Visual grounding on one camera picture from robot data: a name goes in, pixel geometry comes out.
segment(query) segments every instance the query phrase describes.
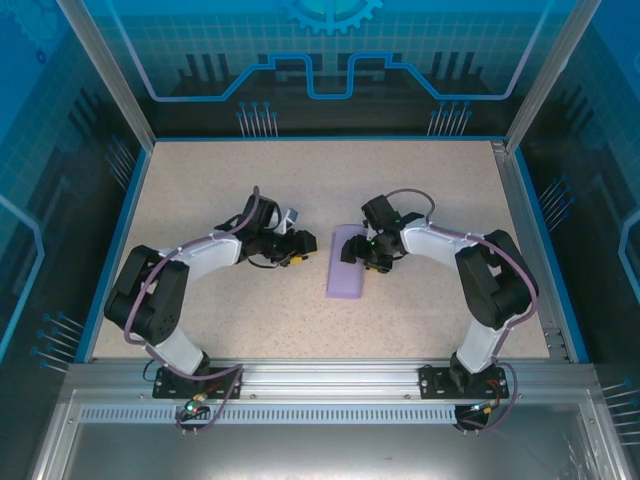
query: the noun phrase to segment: speckled tabletop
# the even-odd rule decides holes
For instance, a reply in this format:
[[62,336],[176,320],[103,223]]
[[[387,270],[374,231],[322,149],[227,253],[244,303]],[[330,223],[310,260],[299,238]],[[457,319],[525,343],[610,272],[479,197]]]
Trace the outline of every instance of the speckled tabletop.
[[[360,223],[360,206],[401,187],[428,191],[434,222],[454,229],[514,234],[489,142],[282,141],[161,142],[156,145],[127,239],[177,246],[240,213],[254,184],[297,228],[313,233],[318,253],[289,268],[243,262],[201,278],[187,291],[181,327],[212,357],[448,358],[470,322],[457,272],[407,257],[388,275],[366,272],[360,300],[325,297],[334,227]],[[401,214],[426,212],[403,194]],[[537,316],[508,338],[505,357],[548,356]],[[111,322],[94,356],[144,357]]]

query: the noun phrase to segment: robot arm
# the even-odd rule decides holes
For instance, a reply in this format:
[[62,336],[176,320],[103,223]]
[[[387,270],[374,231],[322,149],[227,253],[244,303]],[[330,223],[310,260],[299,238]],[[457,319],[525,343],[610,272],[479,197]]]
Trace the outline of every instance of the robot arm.
[[[457,269],[465,300],[473,316],[464,342],[451,358],[451,377],[462,391],[473,377],[491,367],[507,330],[528,309],[531,295],[525,282],[495,251],[466,236],[453,235],[423,215],[402,217],[381,195],[362,207],[367,236],[348,241],[342,261],[364,259],[365,267],[388,273],[405,255],[423,255]],[[532,279],[524,259],[508,233],[496,230],[473,235],[507,253]],[[533,281],[536,294],[537,285]]]
[[[170,365],[186,375],[203,375],[209,371],[208,356],[178,326],[184,294],[188,285],[222,267],[228,267],[261,254],[271,262],[269,268],[286,267],[305,260],[315,252],[316,239],[307,231],[293,229],[295,210],[284,216],[273,200],[260,197],[250,216],[255,197],[247,200],[244,212],[236,215],[209,234],[211,241],[179,248],[156,277],[153,288],[144,296],[131,328],[132,337],[140,339]],[[224,238],[217,233],[230,231],[250,216],[244,228]],[[141,285],[153,268],[175,248],[154,250],[141,245],[134,248],[125,262],[105,304],[105,317],[124,329]]]

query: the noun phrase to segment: glass panel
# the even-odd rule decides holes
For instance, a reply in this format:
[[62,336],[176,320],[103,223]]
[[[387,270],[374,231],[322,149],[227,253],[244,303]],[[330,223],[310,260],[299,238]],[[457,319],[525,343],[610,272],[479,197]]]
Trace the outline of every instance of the glass panel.
[[159,136],[468,136],[506,133],[574,0],[87,5]]
[[0,2],[0,63],[0,465],[27,478],[140,145],[55,2]]
[[630,415],[619,432],[636,460],[638,400],[623,381],[640,383],[638,25],[637,2],[602,2],[522,145],[587,351],[604,386],[618,385],[616,419]]

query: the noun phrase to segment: black mounting bracket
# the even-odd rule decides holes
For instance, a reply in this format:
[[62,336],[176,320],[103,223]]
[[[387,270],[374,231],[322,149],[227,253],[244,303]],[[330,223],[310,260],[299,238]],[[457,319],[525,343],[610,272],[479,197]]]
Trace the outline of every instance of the black mounting bracket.
[[500,385],[500,399],[509,398],[509,386],[504,369],[491,365],[473,376],[473,382],[464,392],[451,379],[449,367],[425,365],[418,369],[418,385],[422,400],[491,400],[496,398],[495,389],[488,384],[495,380]]
[[[213,373],[218,373],[227,368],[212,368],[209,367],[209,375]],[[209,400],[222,400],[227,391],[231,387],[231,382],[236,376],[236,372],[231,372],[224,377],[216,378],[215,380],[211,380],[209,382],[189,382],[184,381],[171,373],[164,367],[161,367],[156,372],[155,382],[153,384],[153,398],[158,399],[184,399],[187,400],[192,398],[194,395],[198,393],[202,393],[204,390],[208,390],[216,384],[219,384],[215,388],[213,388],[210,392],[207,393],[207,398]],[[238,379],[238,385],[233,386],[233,392],[229,397],[232,400],[237,400],[240,398],[240,390],[242,389],[242,375]]]

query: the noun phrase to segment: purple sponge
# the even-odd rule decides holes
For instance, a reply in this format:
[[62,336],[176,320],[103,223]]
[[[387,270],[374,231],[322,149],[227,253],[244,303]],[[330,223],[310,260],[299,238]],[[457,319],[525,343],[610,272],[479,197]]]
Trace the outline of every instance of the purple sponge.
[[340,225],[333,233],[331,254],[329,256],[329,278],[327,279],[327,297],[357,300],[362,296],[362,260],[349,264],[340,261],[342,247],[355,235],[365,235],[362,225]]

